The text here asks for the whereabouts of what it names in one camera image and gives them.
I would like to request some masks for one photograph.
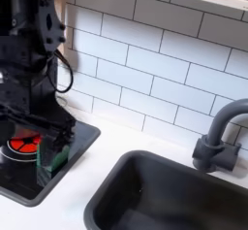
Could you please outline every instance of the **green component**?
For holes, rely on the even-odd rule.
[[[38,146],[38,151],[37,151],[37,167],[42,166],[39,149],[40,146]],[[43,168],[46,169],[48,172],[54,172],[60,165],[62,165],[68,159],[69,151],[70,151],[70,147],[64,146],[63,150],[54,157],[51,165]]]
[[[54,157],[51,165],[46,167],[41,165],[39,149],[40,147],[37,150],[37,184],[44,187],[52,180],[56,174],[56,170],[68,160],[70,147],[64,146],[63,150]]]

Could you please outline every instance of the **black sink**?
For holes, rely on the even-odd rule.
[[[91,199],[84,222],[88,230],[247,230],[248,190],[133,151]]]

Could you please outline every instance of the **faucet handle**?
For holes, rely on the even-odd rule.
[[[228,147],[223,142],[219,146],[210,146],[203,135],[198,140],[193,153],[194,166],[205,173],[216,171],[217,167],[232,171],[238,157],[241,145],[238,147]]]
[[[241,147],[224,147],[224,149],[211,158],[211,163],[222,169],[232,171],[237,161]]]

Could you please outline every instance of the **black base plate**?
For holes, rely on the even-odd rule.
[[[38,206],[47,197],[79,158],[100,136],[98,128],[77,122],[75,140],[71,145],[68,161],[52,174],[45,186],[37,183],[36,162],[16,162],[2,155],[0,147],[0,194],[26,207]]]

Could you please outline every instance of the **faucet spout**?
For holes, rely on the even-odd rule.
[[[248,99],[229,103],[215,116],[208,134],[198,140],[193,153],[198,170],[206,173],[216,171],[217,167],[233,170],[241,147],[227,147],[221,139],[229,121],[243,114],[248,114]]]
[[[219,146],[229,121],[238,116],[248,114],[248,99],[229,103],[213,119],[206,141],[210,146]]]

